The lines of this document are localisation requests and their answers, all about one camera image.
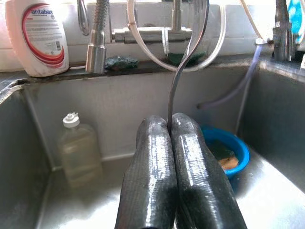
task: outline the white plastic bottle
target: white plastic bottle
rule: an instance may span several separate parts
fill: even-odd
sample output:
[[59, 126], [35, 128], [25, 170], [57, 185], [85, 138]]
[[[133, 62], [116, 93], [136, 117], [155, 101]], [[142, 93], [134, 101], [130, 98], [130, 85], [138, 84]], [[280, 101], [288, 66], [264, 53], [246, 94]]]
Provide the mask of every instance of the white plastic bottle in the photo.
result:
[[44, 77], [68, 69], [63, 25], [45, 0], [7, 0], [5, 18], [13, 49], [28, 75]]
[[102, 175], [97, 136], [92, 127], [80, 124], [77, 113], [62, 121], [66, 127], [59, 140], [62, 166], [69, 184], [80, 187]]

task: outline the blue bowl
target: blue bowl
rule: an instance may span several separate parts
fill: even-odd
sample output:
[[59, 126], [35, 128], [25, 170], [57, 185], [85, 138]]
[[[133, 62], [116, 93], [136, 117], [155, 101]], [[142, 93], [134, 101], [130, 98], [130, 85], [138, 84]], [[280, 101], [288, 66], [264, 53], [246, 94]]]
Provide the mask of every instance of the blue bowl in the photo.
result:
[[239, 161], [239, 165], [235, 168], [225, 170], [225, 174], [229, 179], [232, 178], [237, 173], [239, 173], [240, 171], [242, 171], [247, 166], [250, 159], [250, 153], [248, 147], [245, 145], [245, 143], [242, 140], [240, 140], [238, 137], [231, 134], [230, 132], [222, 129], [202, 128], [202, 132], [207, 144], [214, 140], [219, 140], [226, 147], [228, 147], [235, 153]]

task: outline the chrome pipe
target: chrome pipe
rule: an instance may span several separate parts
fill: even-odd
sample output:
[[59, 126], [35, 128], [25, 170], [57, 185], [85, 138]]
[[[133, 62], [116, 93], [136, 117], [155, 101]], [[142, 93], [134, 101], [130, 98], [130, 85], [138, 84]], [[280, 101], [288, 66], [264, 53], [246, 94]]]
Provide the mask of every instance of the chrome pipe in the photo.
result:
[[104, 73], [106, 48], [105, 48], [105, 23], [109, 0], [97, 0], [91, 40], [88, 44], [86, 72]]
[[295, 36], [291, 31], [291, 23], [285, 0], [276, 0], [275, 27], [273, 28], [274, 59], [291, 61], [295, 56]]
[[172, 30], [180, 31], [181, 30], [181, 3], [182, 0], [173, 0], [173, 10], [172, 10]]

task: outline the white bottle cap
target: white bottle cap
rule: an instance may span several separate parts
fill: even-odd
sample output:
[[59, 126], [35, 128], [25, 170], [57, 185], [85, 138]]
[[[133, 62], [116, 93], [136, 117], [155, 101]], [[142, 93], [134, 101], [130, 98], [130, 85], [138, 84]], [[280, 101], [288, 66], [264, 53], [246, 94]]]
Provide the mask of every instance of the white bottle cap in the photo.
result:
[[70, 113], [67, 114], [66, 117], [63, 118], [62, 120], [64, 127], [66, 128], [73, 128], [79, 125], [80, 119], [78, 117], [78, 113]]

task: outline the sink basin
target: sink basin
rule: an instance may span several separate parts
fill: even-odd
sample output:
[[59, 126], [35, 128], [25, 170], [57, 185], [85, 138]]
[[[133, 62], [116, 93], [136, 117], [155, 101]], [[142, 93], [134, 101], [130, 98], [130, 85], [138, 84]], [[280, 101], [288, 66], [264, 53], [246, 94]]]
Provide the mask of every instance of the sink basin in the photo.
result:
[[[234, 99], [197, 110], [246, 73], [249, 59], [227, 58], [184, 74], [174, 110], [248, 144], [250, 162], [230, 182], [249, 229], [304, 228], [305, 74], [261, 61]], [[137, 127], [148, 115], [166, 117], [172, 73], [18, 76], [0, 92], [1, 228], [112, 229]], [[56, 146], [61, 119], [73, 111], [97, 131], [103, 167], [99, 182], [77, 190], [67, 184]]]

